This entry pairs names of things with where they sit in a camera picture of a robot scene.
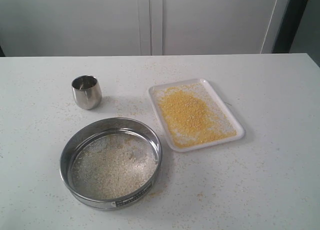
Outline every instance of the white tray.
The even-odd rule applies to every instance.
[[[229,123],[232,125],[233,129],[235,130],[236,135],[226,137],[223,139],[219,139],[219,140],[215,140],[215,141],[206,142],[203,144],[183,147],[183,148],[175,145],[175,143],[173,141],[173,137],[168,130],[167,123],[162,116],[162,111],[159,108],[158,99],[157,99],[159,96],[157,97],[157,94],[161,91],[164,91],[167,88],[170,88],[170,87],[179,87],[179,86],[183,86],[183,85],[192,85],[192,84],[201,84],[203,86],[203,91],[205,91],[209,95],[210,101],[213,101],[213,104],[216,104],[216,106],[226,116],[226,119],[229,121]],[[240,125],[240,123],[237,121],[237,119],[232,115],[230,110],[227,108],[227,106],[221,100],[221,98],[218,96],[218,94],[215,92],[215,90],[211,87],[211,85],[208,83],[208,81],[203,78],[191,79],[191,80],[185,80],[185,81],[179,81],[179,82],[173,82],[173,83],[153,86],[153,87],[149,88],[148,95],[151,99],[151,104],[152,104],[153,110],[155,112],[155,115],[156,115],[157,119],[160,121],[162,128],[165,132],[165,139],[166,139],[168,145],[170,146],[170,148],[173,149],[174,151],[184,153],[184,152],[192,151],[195,149],[205,148],[205,147],[209,147],[209,146],[213,146],[213,145],[217,145],[217,144],[222,144],[222,143],[238,140],[238,139],[241,139],[245,135],[244,128]]]

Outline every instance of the sieve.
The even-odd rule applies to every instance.
[[[161,162],[161,143],[151,128],[130,118],[107,118],[68,141],[60,175],[80,202],[112,210],[141,199],[154,185]]]

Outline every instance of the sieve mesh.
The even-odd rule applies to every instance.
[[[157,168],[150,142],[128,132],[105,135],[86,145],[71,167],[75,190],[105,200],[130,194],[142,187]]]

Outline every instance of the stainless steel cup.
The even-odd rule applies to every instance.
[[[74,101],[80,108],[90,110],[100,104],[101,89],[98,79],[94,76],[79,76],[71,85]]]

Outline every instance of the white cabinet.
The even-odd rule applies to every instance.
[[[288,0],[0,0],[7,56],[271,52]]]

